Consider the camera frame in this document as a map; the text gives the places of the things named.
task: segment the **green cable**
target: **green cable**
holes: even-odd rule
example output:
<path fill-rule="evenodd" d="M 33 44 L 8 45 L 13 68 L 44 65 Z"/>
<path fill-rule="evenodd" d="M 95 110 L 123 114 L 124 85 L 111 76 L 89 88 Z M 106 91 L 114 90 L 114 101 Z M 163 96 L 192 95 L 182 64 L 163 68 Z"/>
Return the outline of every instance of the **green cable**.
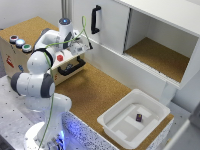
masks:
<path fill-rule="evenodd" d="M 52 44 L 47 45 L 46 48 L 48 48 L 49 46 L 57 45 L 57 44 L 64 44 L 64 43 L 68 43 L 68 42 L 71 42 L 71 41 L 75 41 L 83 32 L 85 33 L 85 35 L 86 35 L 86 37 L 87 37 L 87 40 L 89 41 L 89 38 L 88 38 L 87 33 L 86 33 L 86 31 L 85 31 L 85 27 L 86 27 L 86 18 L 85 18 L 85 16 L 82 17 L 82 26 L 83 26 L 83 30 L 82 30 L 81 33 L 80 33 L 79 35 L 77 35 L 74 39 L 71 39 L 71 40 L 69 40 L 69 41 L 65 41 L 65 42 L 62 42 L 62 43 L 52 43 Z M 45 52 L 44 52 L 44 55 L 45 55 L 45 57 L 46 57 L 46 60 L 47 60 L 48 65 L 49 65 L 49 67 L 50 67 L 50 74 L 51 74 L 51 77 L 53 78 L 53 73 L 52 73 L 52 69 L 51 69 L 51 64 L 50 64 L 50 62 L 49 62 L 48 56 L 47 56 L 47 54 L 46 54 Z M 45 131 L 44 131 L 44 135 L 43 135 L 43 137 L 42 137 L 42 140 L 41 140 L 41 142 L 40 142 L 40 145 L 39 145 L 38 150 L 40 149 L 40 147 L 41 147 L 41 145 L 42 145 L 42 142 L 43 142 L 43 140 L 44 140 L 44 137 L 45 137 L 45 135 L 46 135 L 46 132 L 47 132 L 47 129 L 48 129 L 50 120 L 51 120 L 52 109 L 53 109 L 53 101 L 54 101 L 54 93 L 53 93 L 53 95 L 52 95 L 52 102 L 51 102 L 49 120 L 48 120 L 48 122 L 47 122 L 47 126 L 46 126 L 46 129 L 45 129 Z"/>

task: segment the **robotic arm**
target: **robotic arm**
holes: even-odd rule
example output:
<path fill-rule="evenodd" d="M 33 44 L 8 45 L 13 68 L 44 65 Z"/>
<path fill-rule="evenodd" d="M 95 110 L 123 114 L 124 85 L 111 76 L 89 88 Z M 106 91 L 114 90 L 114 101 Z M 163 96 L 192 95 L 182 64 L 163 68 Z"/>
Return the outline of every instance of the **robotic arm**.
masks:
<path fill-rule="evenodd" d="M 72 102 L 67 96 L 57 93 L 54 94 L 54 81 L 51 75 L 46 72 L 54 64 L 56 52 L 67 48 L 69 48 L 72 55 L 80 55 L 86 52 L 87 48 L 83 44 L 76 43 L 75 40 L 79 39 L 77 35 L 80 34 L 78 31 L 73 31 L 72 23 L 67 18 L 59 20 L 59 32 L 50 29 L 43 30 L 27 62 L 29 73 L 16 73 L 11 79 L 12 89 L 19 95 L 26 96 L 27 108 L 35 111 L 45 111 L 45 123 L 40 127 L 37 136 L 33 139 L 33 141 L 37 142 L 30 142 L 32 144 L 35 143 L 35 145 L 25 144 L 25 149 L 31 146 L 39 147 L 41 142 L 43 149 L 51 149 L 49 143 L 53 142 L 53 145 L 56 145 L 57 135 L 61 135 L 63 130 L 61 114 L 70 110 Z M 52 97 L 54 97 L 54 104 L 51 120 L 48 122 L 50 118 L 50 99 Z"/>

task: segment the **small dark object in bin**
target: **small dark object in bin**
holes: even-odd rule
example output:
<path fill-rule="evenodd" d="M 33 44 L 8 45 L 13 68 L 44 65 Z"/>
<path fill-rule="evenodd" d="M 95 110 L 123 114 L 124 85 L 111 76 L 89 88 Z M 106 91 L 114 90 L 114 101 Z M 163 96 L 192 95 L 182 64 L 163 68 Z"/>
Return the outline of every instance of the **small dark object in bin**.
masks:
<path fill-rule="evenodd" d="M 141 122 L 142 121 L 142 115 L 137 114 L 136 121 Z"/>

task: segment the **brown work surface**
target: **brown work surface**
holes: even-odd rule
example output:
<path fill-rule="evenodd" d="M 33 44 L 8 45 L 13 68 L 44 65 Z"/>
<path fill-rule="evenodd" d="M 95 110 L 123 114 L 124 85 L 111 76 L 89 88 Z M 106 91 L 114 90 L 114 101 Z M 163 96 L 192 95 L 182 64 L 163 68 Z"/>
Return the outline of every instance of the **brown work surface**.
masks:
<path fill-rule="evenodd" d="M 35 17 L 1 30 L 0 36 L 9 42 L 10 36 L 17 35 L 20 39 L 24 39 L 26 44 L 29 44 L 33 47 L 37 39 L 40 37 L 42 30 L 46 28 L 58 30 L 56 26 L 50 24 L 42 18 Z"/>
<path fill-rule="evenodd" d="M 86 64 L 81 72 L 58 85 L 56 92 L 71 98 L 70 111 L 119 149 L 123 149 L 104 133 L 97 118 L 131 92 L 131 89 Z M 136 150 L 145 150 L 172 119 L 173 115 L 168 115 Z"/>
<path fill-rule="evenodd" d="M 144 38 L 142 41 L 125 51 L 125 53 L 178 82 L 181 82 L 190 60 L 188 57 L 149 38 Z"/>

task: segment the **handle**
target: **handle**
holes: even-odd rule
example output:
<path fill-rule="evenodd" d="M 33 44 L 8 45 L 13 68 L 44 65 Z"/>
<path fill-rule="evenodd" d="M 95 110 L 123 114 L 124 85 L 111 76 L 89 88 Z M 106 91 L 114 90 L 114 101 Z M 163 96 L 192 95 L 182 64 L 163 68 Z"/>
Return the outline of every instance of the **handle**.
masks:
<path fill-rule="evenodd" d="M 63 76 L 67 76 L 86 64 L 86 62 L 83 59 L 81 59 L 80 56 L 77 57 L 77 61 L 79 62 L 78 65 L 67 70 L 62 70 L 61 67 L 58 67 L 58 72 Z"/>
<path fill-rule="evenodd" d="M 96 8 L 92 10 L 92 24 L 91 24 L 92 34 L 96 34 L 100 31 L 98 28 L 96 28 L 96 12 L 98 10 L 101 10 L 101 7 L 98 5 L 96 5 Z"/>

